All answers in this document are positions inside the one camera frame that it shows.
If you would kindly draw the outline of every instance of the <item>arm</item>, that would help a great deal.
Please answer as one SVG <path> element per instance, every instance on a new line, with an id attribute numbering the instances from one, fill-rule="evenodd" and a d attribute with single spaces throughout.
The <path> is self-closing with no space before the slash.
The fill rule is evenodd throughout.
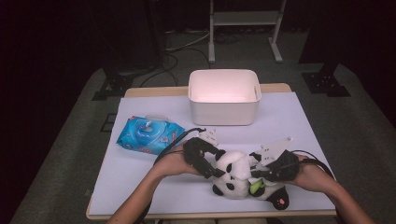
<path id="1" fill-rule="evenodd" d="M 337 181 L 315 164 L 302 164 L 300 173 L 289 184 L 326 194 L 346 223 L 375 223 Z"/>
<path id="2" fill-rule="evenodd" d="M 169 175 L 199 173 L 184 162 L 183 146 L 158 161 L 107 223 L 134 223 L 150 203 L 155 189 Z"/>

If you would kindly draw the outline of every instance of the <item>forearm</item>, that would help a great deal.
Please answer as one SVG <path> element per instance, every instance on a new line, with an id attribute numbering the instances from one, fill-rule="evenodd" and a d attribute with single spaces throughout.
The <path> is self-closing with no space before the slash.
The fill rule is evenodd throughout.
<path id="1" fill-rule="evenodd" d="M 162 175 L 150 170 L 107 223 L 134 223 L 148 206 L 161 180 Z"/>
<path id="2" fill-rule="evenodd" d="M 375 223 L 341 185 L 337 184 L 326 195 L 334 203 L 346 223 Z"/>

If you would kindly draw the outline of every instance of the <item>panda ear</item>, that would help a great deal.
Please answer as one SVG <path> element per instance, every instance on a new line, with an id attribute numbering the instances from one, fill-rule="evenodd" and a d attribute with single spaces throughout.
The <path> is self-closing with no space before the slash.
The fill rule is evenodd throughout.
<path id="1" fill-rule="evenodd" d="M 219 196 L 223 196 L 223 192 L 221 192 L 221 190 L 218 188 L 218 186 L 213 185 L 212 187 L 213 192 L 215 192 L 215 194 L 219 195 Z"/>
<path id="2" fill-rule="evenodd" d="M 222 155 L 224 155 L 224 154 L 225 154 L 225 150 L 224 149 L 220 149 L 218 151 L 218 153 L 216 153 L 215 160 L 218 161 L 222 157 Z"/>
<path id="3" fill-rule="evenodd" d="M 249 156 L 253 157 L 256 161 L 261 161 L 262 160 L 262 155 L 257 154 L 255 152 L 250 153 Z"/>

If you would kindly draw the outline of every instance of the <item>hand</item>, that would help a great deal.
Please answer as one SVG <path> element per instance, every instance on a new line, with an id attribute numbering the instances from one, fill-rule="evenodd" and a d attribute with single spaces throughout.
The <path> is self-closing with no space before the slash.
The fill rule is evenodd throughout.
<path id="1" fill-rule="evenodd" d="M 295 154 L 299 160 L 307 159 L 306 156 Z M 338 183 L 315 164 L 301 164 L 300 173 L 293 181 L 286 182 L 302 189 L 328 193 Z"/>
<path id="2" fill-rule="evenodd" d="M 158 175 L 162 175 L 163 177 L 181 174 L 200 175 L 195 168 L 184 161 L 184 143 L 169 151 L 168 154 L 154 165 L 152 170 L 158 172 Z"/>

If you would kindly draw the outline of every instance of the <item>white table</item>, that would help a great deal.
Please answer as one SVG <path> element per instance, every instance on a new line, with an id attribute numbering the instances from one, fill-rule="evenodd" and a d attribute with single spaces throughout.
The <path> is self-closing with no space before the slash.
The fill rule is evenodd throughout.
<path id="1" fill-rule="evenodd" d="M 261 84 L 262 99 L 258 116 L 249 126 L 217 126 L 219 148 L 240 149 L 250 153 L 278 139 L 291 136 L 288 150 L 313 153 L 328 165 L 318 141 L 294 92 L 286 84 Z M 132 193 L 152 166 L 156 156 L 126 150 L 116 144 L 126 120 L 135 115 L 164 115 L 186 130 L 196 127 L 191 121 L 187 87 L 131 89 L 122 98 L 106 155 L 87 209 L 90 219 L 108 219 Z M 213 156 L 205 155 L 209 161 Z M 330 200 L 321 193 L 287 185 L 290 206 L 277 211 L 271 203 L 252 197 L 230 200 L 214 194 L 212 183 L 201 176 L 167 177 L 157 188 L 146 219 L 335 216 Z"/>

